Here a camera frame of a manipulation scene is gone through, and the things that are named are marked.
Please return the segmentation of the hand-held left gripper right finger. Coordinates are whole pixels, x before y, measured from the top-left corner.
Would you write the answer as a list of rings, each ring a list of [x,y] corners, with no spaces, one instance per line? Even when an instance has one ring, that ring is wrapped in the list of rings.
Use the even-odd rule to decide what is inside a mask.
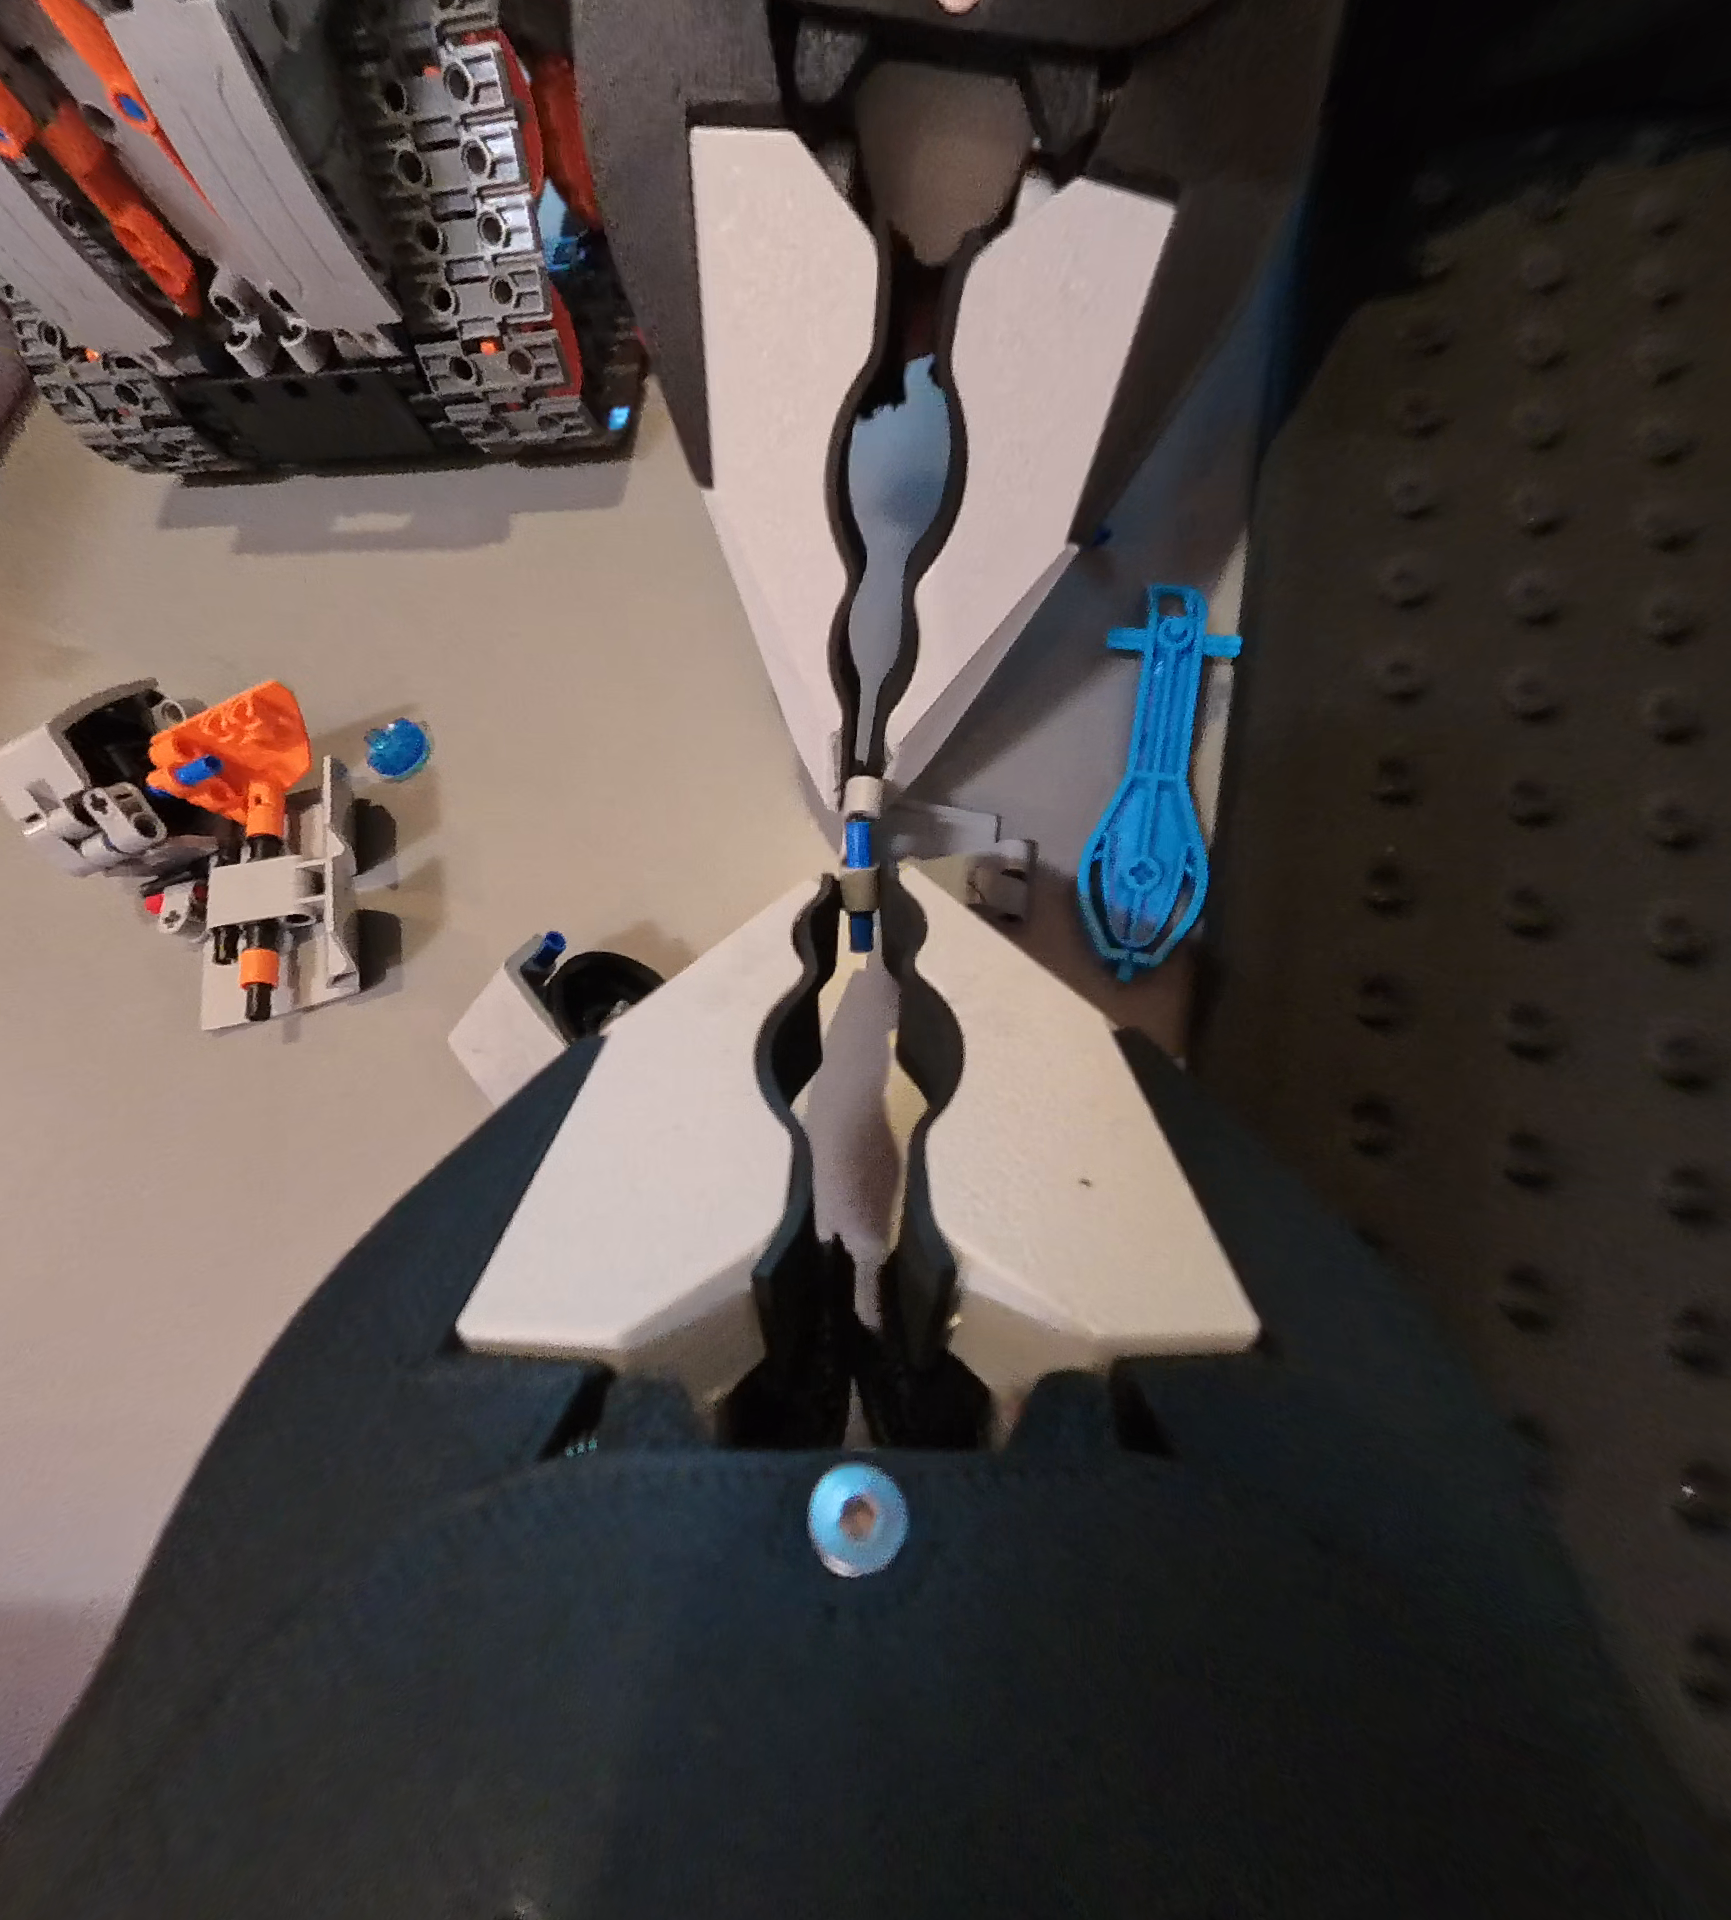
[[[989,1397],[1249,1350],[1261,1319],[1105,1013],[923,871],[887,873],[899,1151],[878,1330]]]

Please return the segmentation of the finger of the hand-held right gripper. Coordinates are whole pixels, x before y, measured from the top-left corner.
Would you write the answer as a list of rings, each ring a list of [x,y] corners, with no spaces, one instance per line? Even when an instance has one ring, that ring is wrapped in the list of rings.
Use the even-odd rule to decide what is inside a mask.
[[[852,586],[832,470],[878,340],[878,243],[786,127],[698,125],[692,205],[708,514],[786,729],[832,806],[844,721],[830,650]]]
[[[935,367],[947,472],[903,568],[901,689],[882,694],[883,775],[943,747],[1079,543],[1075,524],[1175,207],[1127,188],[1021,180],[955,277]]]

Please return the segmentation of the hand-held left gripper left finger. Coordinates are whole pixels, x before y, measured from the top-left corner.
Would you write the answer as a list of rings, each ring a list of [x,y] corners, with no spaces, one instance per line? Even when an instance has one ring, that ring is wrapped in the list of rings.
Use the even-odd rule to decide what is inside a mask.
[[[836,879],[812,876],[564,1053],[578,1088],[456,1319],[466,1348],[694,1397],[814,1356],[826,1257],[794,1100],[834,957]]]

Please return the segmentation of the grey bracket brick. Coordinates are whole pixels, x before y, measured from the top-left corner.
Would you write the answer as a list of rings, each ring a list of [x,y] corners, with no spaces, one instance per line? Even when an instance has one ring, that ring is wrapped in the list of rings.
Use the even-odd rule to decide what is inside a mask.
[[[897,855],[951,899],[1001,927],[1025,924],[1037,847],[1027,838],[1001,836],[999,815],[909,801],[897,809],[893,836]]]

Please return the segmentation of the light blue paddle piece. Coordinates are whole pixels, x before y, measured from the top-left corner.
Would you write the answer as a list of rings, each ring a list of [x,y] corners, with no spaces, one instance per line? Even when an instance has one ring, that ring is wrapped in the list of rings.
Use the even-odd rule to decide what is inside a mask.
[[[1123,767],[1075,873],[1079,917],[1119,983],[1165,963],[1199,924],[1211,851],[1193,787],[1205,669],[1237,659],[1241,637],[1213,634],[1207,597],[1189,586],[1147,589],[1145,620],[1107,645],[1137,657]]]

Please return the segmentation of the large grey tracked brick vehicle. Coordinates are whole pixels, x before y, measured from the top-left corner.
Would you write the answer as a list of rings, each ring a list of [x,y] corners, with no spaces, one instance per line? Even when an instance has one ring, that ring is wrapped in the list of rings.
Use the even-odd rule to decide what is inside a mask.
[[[0,304],[194,483],[626,457],[646,348],[558,2],[0,2]]]

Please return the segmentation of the black dimpled foam mat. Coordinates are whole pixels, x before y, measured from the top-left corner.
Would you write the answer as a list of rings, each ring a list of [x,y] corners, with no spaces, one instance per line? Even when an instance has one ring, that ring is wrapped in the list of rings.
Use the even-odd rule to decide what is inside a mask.
[[[1731,127],[1309,207],[1215,1095],[1483,1379],[1731,1851]]]

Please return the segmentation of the small grey orange brick assembly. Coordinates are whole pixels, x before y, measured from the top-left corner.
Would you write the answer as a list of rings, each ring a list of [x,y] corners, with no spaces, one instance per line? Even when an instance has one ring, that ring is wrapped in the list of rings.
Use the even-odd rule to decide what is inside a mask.
[[[0,741],[0,806],[52,867],[122,883],[140,924],[196,955],[208,1035],[384,978],[388,921],[360,896],[370,806],[282,682],[206,705],[152,677],[96,689]]]

